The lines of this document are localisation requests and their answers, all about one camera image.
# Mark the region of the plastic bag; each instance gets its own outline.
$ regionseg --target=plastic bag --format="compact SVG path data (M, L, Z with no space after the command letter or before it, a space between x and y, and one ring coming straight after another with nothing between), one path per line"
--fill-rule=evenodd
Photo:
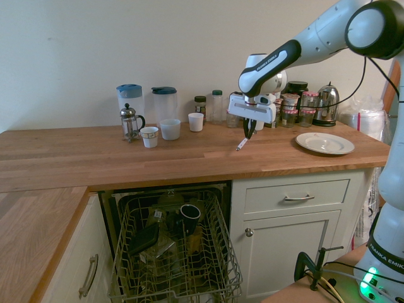
M389 119L381 99L370 95L362 99L353 96L340 105L338 121L376 140L387 144L391 142Z

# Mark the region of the drawer handle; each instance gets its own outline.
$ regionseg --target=drawer handle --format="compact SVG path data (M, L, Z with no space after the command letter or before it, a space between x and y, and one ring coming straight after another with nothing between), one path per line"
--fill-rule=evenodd
M84 282L83 287L81 287L78 290L78 293L79 293L78 297L80 299L81 299L81 296L83 296L85 298L88 295L88 292L90 291L90 288L93 285L95 274L97 273L97 267L98 267L98 254L96 254L94 257L90 258L90 268L88 269L86 280Z
M286 196L286 197L284 197L283 200L288 201L288 202L292 202L292 201L307 201L307 200L312 200L314 198L315 198L315 196L310 196L310 195L307 195L304 198L289 198L288 196Z
M247 236L247 237L252 237L253 234L254 234L254 231L253 231L253 230L251 230L251 229L246 229L246 236Z

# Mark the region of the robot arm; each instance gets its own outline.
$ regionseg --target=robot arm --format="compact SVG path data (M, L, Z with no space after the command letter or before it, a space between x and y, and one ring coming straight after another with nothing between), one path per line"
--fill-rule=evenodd
M240 75L239 88L249 98L262 93L266 81L275 81L278 73L292 66L320 62L347 48L345 28L352 15L370 0L341 0L316 21Z
M403 7L404 0L339 1L294 39L254 65L247 65L239 78L239 87L246 96L245 103L243 99L232 101L230 98L229 112L234 110L234 114L260 121L264 121L260 117L269 119L271 114L263 112L265 108L259 102L260 95L279 89L274 83L282 70L325 60L347 47L362 56L396 57L401 65L400 88L403 88ZM359 282L362 298L375 303L389 302L383 294L404 302L404 93L400 95L399 103L395 137L379 178L379 191L386 204L369 240L368 250L357 264L369 272L354 271L359 280L377 285L379 291L374 291Z

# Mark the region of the plate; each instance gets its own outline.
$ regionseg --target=plate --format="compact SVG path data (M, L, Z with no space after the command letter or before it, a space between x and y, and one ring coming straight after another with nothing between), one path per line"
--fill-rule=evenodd
M296 137L300 146L319 153L330 155L344 155L352 153L355 145L344 138L324 133L305 133Z

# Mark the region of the dishwasher rack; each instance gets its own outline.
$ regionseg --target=dishwasher rack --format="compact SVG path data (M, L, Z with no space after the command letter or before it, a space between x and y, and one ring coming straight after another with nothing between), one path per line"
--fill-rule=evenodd
M155 191L154 198L162 191ZM134 196L125 206L108 296L128 303L219 303L236 302L241 295L242 275L232 247L218 198L213 191L193 192L205 204L199 252L189 254L189 238L174 237L177 253L165 254L158 263L159 276L141 255L129 257L129 243L146 225L150 205Z

